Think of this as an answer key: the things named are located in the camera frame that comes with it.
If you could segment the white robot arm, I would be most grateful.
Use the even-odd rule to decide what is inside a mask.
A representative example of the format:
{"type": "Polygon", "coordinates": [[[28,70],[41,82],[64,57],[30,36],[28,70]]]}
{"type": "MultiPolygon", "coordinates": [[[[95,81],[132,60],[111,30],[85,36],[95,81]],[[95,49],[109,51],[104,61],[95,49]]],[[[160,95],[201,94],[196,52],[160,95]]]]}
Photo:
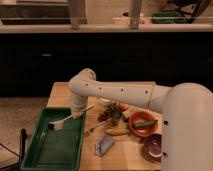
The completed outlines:
{"type": "Polygon", "coordinates": [[[213,171],[213,92],[197,83],[100,82],[91,69],[69,81],[79,116],[90,96],[148,108],[163,115],[161,171],[213,171]]]}

